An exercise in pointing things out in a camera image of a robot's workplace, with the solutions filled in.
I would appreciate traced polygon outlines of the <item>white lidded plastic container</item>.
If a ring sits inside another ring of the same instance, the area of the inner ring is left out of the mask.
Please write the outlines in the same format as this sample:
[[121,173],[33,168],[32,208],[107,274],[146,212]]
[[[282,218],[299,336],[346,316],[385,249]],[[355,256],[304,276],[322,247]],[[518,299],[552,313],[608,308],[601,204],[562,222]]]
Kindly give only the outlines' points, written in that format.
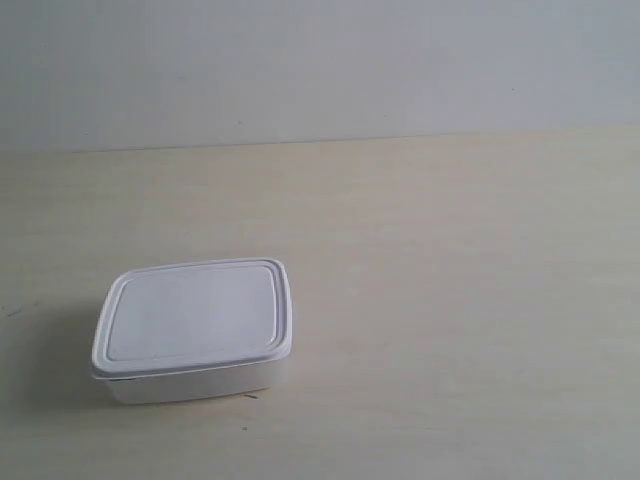
[[250,393],[284,378],[292,344],[290,283],[280,261],[156,266],[110,286],[91,373],[124,404]]

